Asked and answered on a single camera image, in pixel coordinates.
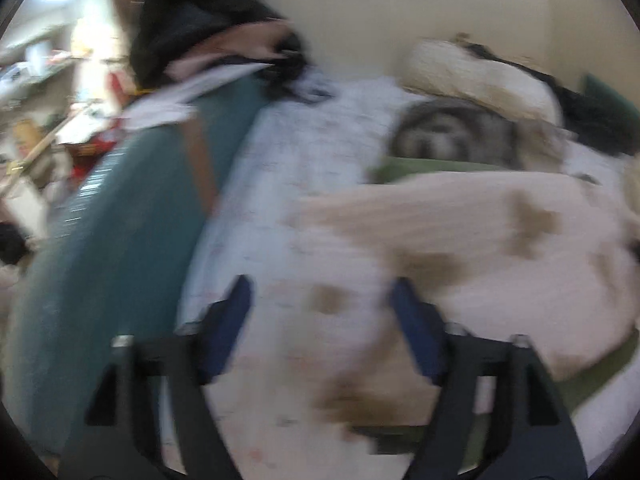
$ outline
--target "wall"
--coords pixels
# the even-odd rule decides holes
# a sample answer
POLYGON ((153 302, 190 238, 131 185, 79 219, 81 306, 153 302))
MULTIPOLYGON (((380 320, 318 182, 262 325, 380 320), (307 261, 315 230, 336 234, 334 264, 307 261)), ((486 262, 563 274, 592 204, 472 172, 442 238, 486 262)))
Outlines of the wall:
POLYGON ((577 88, 592 72, 640 106, 640 33, 619 0, 265 0, 341 77, 395 73, 420 37, 468 32, 577 88))
POLYGON ((640 32, 620 0, 551 0, 554 74, 591 72, 640 107, 640 32))
MULTIPOLYGON (((27 41, 42 33, 47 27, 74 23, 82 14, 96 14, 96 7, 110 6, 109 0, 104 1, 106 4, 98 4, 91 9, 87 0, 70 0, 68 2, 24 0, 5 34, 0 38, 0 48, 27 41)), ((108 15, 108 10, 99 11, 99 13, 103 16, 108 15)))
POLYGON ((340 76, 393 73, 417 38, 467 32, 504 56, 548 63, 548 0, 265 0, 340 76))

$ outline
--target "white blanket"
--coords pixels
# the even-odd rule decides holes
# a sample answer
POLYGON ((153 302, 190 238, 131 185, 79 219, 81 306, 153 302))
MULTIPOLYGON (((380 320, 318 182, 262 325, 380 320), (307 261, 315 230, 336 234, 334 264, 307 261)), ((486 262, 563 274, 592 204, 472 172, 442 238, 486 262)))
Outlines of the white blanket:
MULTIPOLYGON (((383 155, 397 113, 420 97, 390 78, 338 86, 317 107, 279 102, 264 110, 223 193, 220 214, 204 229, 184 285, 178 324, 197 319, 224 296, 237 274, 255 283, 255 305, 228 373, 207 387, 222 429, 246 480, 401 478, 407 456, 372 456, 369 444, 320 423, 308 385, 293 368, 303 337, 300 310, 305 255, 295 223, 304 196, 337 192, 367 181, 383 155)), ((619 163, 572 144, 571 173, 591 173, 618 185, 619 163)), ((578 434, 593 470, 640 409, 640 359, 600 396, 578 410, 578 434)), ((175 459, 171 425, 164 450, 175 459)))

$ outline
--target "beige wall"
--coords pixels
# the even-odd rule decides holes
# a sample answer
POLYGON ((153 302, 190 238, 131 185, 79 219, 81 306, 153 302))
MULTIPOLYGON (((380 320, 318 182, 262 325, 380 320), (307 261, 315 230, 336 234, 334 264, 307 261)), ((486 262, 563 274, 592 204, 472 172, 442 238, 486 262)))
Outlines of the beige wall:
POLYGON ((505 56, 548 62, 548 0, 265 0, 334 75, 393 73, 419 37, 467 32, 505 56))
POLYGON ((584 72, 640 107, 640 32, 620 0, 551 0, 554 74, 576 88, 584 72))
POLYGON ((640 33, 619 0, 265 0, 330 73, 395 72, 420 37, 471 34, 576 88, 592 72, 640 106, 640 33))

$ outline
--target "stained blanket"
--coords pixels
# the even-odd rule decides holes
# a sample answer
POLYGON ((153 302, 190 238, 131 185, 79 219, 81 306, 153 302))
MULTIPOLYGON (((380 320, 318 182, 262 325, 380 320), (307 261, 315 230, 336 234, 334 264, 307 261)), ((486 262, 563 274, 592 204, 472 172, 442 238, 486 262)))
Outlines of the stained blanket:
POLYGON ((301 352, 317 406, 351 426, 430 418, 437 388, 385 301, 396 276, 478 336, 527 333, 555 380, 590 367, 638 316, 632 218, 600 186, 548 173, 431 173, 307 199, 301 352))
POLYGON ((633 155, 640 148, 640 132, 598 100, 564 88, 553 76, 501 59, 484 45, 469 43, 464 47, 476 57, 517 67, 546 83, 562 108, 564 127, 578 135, 578 142, 609 155, 633 155))

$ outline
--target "brown strap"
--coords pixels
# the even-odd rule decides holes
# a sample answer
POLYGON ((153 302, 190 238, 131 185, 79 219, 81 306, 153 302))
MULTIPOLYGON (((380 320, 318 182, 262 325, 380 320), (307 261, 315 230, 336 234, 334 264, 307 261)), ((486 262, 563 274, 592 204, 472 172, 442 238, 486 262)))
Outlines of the brown strap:
POLYGON ((202 209, 208 216, 216 206, 218 188, 212 162, 209 158, 207 141, 202 135, 202 123, 195 116, 180 123, 180 130, 184 140, 184 151, 193 175, 193 183, 198 191, 202 209))

